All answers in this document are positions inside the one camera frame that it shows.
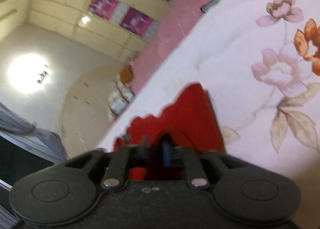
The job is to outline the purple poster upper left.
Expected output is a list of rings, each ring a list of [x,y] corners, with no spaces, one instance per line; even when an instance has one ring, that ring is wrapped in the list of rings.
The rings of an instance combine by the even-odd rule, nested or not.
[[[118,4],[118,0],[91,0],[88,12],[105,20],[110,20]]]

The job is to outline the orange checked pillow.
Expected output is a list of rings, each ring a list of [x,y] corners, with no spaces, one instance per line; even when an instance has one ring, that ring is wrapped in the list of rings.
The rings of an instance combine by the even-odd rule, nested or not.
[[[119,72],[119,80],[122,84],[127,84],[134,78],[133,69],[131,65],[124,66]]]

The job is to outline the white floral quilt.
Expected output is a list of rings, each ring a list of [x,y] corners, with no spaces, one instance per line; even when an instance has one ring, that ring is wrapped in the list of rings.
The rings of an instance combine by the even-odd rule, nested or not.
[[[319,228],[319,0],[221,0],[121,114],[157,115],[187,84],[208,90],[227,153],[295,180],[301,228]]]

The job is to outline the black white striped garment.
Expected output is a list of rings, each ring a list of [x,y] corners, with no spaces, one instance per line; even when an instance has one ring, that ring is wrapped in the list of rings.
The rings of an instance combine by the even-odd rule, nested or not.
[[[212,7],[216,6],[221,0],[210,0],[207,4],[200,7],[202,13],[207,13]]]

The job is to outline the grey window curtain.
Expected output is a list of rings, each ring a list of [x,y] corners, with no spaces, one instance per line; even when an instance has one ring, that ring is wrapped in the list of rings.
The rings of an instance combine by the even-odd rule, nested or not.
[[[67,159],[67,153],[57,133],[42,129],[19,117],[1,103],[1,132],[20,137],[33,136],[50,148],[57,156]]]

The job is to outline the pink bed sheet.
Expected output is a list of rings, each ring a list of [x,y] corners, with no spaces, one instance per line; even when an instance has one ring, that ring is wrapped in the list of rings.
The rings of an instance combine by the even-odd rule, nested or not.
[[[131,89],[138,94],[168,55],[203,16],[200,8],[211,0],[173,0],[156,33],[132,63]]]

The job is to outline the red knitted sweater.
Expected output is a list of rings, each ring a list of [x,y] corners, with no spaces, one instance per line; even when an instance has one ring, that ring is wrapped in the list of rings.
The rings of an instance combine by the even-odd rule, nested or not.
[[[165,134],[169,134],[178,146],[191,148],[198,155],[224,151],[208,94],[199,83],[191,84],[158,117],[134,118],[125,135],[116,139],[113,146],[116,152],[125,146],[138,147],[127,164],[126,182],[187,181],[179,157],[173,158],[172,167],[163,165],[161,137]]]

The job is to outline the white patterned pillow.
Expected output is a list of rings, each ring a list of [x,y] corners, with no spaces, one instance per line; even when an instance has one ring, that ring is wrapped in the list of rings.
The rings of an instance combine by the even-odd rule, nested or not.
[[[114,83],[115,90],[108,98],[108,120],[110,122],[115,121],[135,98],[128,84],[123,84],[119,80]]]

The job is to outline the cream wardrobe with doors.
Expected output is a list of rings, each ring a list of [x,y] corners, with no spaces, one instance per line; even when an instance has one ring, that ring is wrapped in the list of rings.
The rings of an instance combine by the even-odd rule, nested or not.
[[[118,1],[110,20],[105,20],[89,14],[91,0],[1,0],[1,37],[28,22],[124,61],[146,46],[173,0]],[[130,8],[153,19],[142,37],[120,26]]]

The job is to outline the cream arched headboard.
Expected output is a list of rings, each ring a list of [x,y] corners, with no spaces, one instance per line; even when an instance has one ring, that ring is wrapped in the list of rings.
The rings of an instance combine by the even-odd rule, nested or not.
[[[70,159],[96,148],[111,127],[108,99],[120,68],[107,64],[85,72],[67,92],[60,115],[60,136]]]

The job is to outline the purple poster lower left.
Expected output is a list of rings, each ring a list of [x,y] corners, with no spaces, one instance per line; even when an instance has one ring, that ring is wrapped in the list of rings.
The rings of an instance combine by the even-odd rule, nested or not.
[[[153,19],[151,17],[134,8],[130,8],[124,16],[120,26],[133,34],[142,37],[152,23]]]

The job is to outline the window with frame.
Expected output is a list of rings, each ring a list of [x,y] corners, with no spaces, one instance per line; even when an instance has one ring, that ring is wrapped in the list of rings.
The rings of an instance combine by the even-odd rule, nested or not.
[[[1,132],[1,228],[17,223],[9,204],[9,192],[21,178],[61,162],[62,159],[34,137]]]

